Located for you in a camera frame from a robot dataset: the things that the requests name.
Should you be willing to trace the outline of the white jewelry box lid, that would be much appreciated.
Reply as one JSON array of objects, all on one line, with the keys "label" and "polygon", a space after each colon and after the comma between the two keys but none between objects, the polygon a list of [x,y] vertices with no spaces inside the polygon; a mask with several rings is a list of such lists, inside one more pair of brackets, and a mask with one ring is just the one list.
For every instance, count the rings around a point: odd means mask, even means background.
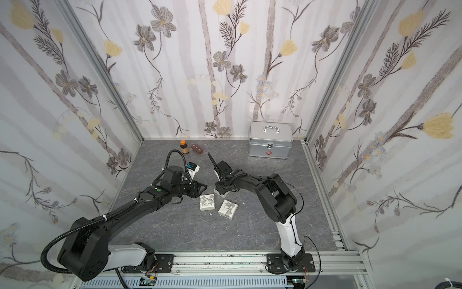
[{"label": "white jewelry box lid", "polygon": [[228,193],[231,191],[231,188],[225,185],[223,182],[217,181],[214,185],[213,191],[215,194],[225,199]]}]

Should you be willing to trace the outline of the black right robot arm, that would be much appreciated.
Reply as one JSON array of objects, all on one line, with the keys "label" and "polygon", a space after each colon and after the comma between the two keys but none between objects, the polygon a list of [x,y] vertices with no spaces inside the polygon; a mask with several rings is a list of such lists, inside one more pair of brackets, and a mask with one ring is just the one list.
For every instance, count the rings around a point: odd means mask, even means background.
[{"label": "black right robot arm", "polygon": [[208,154],[218,178],[215,190],[221,194],[246,190],[255,193],[266,215],[276,224],[281,246],[280,257],[267,257],[266,270],[278,275],[303,270],[314,273],[321,267],[315,266],[313,257],[307,254],[295,225],[297,198],[290,184],[273,173],[269,177],[256,177],[241,169],[232,169],[225,161],[219,163]]}]

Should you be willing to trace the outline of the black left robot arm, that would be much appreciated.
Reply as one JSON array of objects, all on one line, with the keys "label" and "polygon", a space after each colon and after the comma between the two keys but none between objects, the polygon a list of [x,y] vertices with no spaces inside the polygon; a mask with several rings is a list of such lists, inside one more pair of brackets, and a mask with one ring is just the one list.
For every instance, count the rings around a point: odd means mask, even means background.
[{"label": "black left robot arm", "polygon": [[50,241],[40,256],[42,266],[55,273],[73,274],[82,281],[122,267],[145,272],[154,268],[158,259],[150,246],[142,242],[112,246],[110,241],[176,197],[199,197],[207,189],[207,185],[194,180],[199,170],[192,162],[184,161],[181,166],[166,162],[153,183],[132,201],[91,220],[82,217],[70,230]]}]

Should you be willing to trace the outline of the white bow jewelry box left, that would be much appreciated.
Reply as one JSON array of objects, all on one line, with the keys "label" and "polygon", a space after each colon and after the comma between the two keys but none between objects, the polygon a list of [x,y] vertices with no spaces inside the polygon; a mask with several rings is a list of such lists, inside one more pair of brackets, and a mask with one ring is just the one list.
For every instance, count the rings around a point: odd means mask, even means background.
[{"label": "white bow jewelry box left", "polygon": [[215,197],[214,197],[214,194],[202,195],[200,197],[200,210],[201,211],[215,210]]}]

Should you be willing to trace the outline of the white bow jewelry box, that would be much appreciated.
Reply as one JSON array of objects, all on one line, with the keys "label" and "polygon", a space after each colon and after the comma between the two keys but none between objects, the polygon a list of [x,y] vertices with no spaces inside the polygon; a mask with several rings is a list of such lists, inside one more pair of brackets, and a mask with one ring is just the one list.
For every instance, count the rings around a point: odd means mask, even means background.
[{"label": "white bow jewelry box", "polygon": [[200,197],[200,210],[201,211],[215,210],[215,197],[214,197],[214,194],[202,195]]},{"label": "white bow jewelry box", "polygon": [[218,213],[219,215],[232,220],[237,208],[238,208],[238,204],[230,202],[228,200],[224,200]]}]

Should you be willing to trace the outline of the small dark red box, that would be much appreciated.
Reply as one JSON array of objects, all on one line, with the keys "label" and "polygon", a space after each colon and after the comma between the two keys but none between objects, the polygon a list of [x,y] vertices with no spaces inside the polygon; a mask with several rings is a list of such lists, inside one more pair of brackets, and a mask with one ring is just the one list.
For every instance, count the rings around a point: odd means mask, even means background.
[{"label": "small dark red box", "polygon": [[203,149],[198,144],[192,144],[191,149],[197,154],[203,154]]}]

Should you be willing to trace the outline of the white bow jewelry box middle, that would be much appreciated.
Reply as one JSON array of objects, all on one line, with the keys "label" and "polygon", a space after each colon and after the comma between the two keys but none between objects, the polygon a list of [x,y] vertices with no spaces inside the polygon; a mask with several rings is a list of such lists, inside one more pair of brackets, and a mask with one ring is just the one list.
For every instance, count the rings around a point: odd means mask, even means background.
[{"label": "white bow jewelry box middle", "polygon": [[237,208],[238,208],[238,204],[230,202],[228,200],[224,200],[218,213],[219,215],[232,220]]}]

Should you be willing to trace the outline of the brown bottle orange cap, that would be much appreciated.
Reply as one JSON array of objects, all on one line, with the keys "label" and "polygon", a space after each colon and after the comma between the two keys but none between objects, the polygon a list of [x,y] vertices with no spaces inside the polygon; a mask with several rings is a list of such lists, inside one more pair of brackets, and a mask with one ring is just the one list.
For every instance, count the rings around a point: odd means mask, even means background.
[{"label": "brown bottle orange cap", "polygon": [[189,147],[185,140],[180,141],[180,148],[183,154],[188,154],[190,152]]}]

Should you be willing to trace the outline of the silver aluminium first aid case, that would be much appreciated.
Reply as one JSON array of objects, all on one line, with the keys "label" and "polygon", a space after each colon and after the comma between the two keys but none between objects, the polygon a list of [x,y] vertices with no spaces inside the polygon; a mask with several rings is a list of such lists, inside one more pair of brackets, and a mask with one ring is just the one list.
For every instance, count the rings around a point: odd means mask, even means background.
[{"label": "silver aluminium first aid case", "polygon": [[253,121],[249,133],[249,157],[287,159],[293,146],[291,124]]}]

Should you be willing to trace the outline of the small green circuit board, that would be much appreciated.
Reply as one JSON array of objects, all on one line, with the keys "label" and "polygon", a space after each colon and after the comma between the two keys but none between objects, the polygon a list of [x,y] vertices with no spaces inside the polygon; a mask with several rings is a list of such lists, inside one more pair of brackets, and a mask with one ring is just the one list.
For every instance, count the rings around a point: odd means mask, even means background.
[{"label": "small green circuit board", "polygon": [[154,286],[157,283],[157,278],[154,276],[145,276],[142,277],[139,281],[139,286]]}]

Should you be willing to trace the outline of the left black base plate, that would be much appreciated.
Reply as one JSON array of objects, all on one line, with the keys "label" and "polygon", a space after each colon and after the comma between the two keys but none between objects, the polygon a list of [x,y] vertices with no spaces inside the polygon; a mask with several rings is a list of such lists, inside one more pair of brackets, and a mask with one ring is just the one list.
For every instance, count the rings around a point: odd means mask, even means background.
[{"label": "left black base plate", "polygon": [[173,261],[173,254],[146,255],[140,265],[122,267],[122,273],[170,273],[172,271]]}]

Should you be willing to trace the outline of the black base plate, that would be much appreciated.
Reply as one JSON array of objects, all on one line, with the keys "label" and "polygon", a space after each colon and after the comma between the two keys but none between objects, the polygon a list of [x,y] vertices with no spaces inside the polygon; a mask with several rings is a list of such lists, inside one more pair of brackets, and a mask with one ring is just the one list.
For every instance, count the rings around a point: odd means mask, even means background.
[{"label": "black base plate", "polygon": [[267,263],[266,270],[269,273],[275,275],[281,275],[285,273],[314,273],[316,272],[316,267],[314,263],[313,256],[311,254],[305,254],[302,260],[296,265],[293,269],[289,268],[288,262],[284,262],[283,256],[281,253],[276,254],[267,254],[266,255]]},{"label": "black base plate", "polygon": [[172,271],[173,261],[173,254],[146,255],[140,265],[122,267],[122,273],[170,273]]}]

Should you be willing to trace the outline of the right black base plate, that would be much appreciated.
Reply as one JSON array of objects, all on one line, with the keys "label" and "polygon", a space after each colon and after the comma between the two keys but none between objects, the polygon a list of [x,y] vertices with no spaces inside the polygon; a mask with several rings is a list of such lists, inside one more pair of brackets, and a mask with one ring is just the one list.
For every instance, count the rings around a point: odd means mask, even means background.
[{"label": "right black base plate", "polygon": [[266,270],[269,273],[275,275],[281,275],[285,273],[314,273],[316,272],[316,267],[314,263],[313,256],[311,254],[305,254],[302,260],[296,265],[293,269],[289,268],[288,262],[284,262],[283,256],[281,253],[276,254],[267,254],[266,255],[267,263]]}]

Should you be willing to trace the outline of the aluminium mounting rail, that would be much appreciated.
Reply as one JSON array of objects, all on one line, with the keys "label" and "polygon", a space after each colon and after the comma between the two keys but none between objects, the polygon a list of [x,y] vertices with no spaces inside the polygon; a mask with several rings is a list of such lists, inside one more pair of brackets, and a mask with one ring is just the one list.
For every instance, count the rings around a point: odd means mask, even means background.
[{"label": "aluminium mounting rail", "polygon": [[82,282],[72,279],[70,289],[122,289],[127,277],[154,276],[285,276],[293,289],[371,289],[372,280],[365,263],[356,251],[311,251],[314,273],[285,273],[275,275],[266,270],[266,255],[275,252],[166,252],[173,254],[170,273],[144,275],[123,273],[120,278],[114,272],[103,272],[95,279]]}]

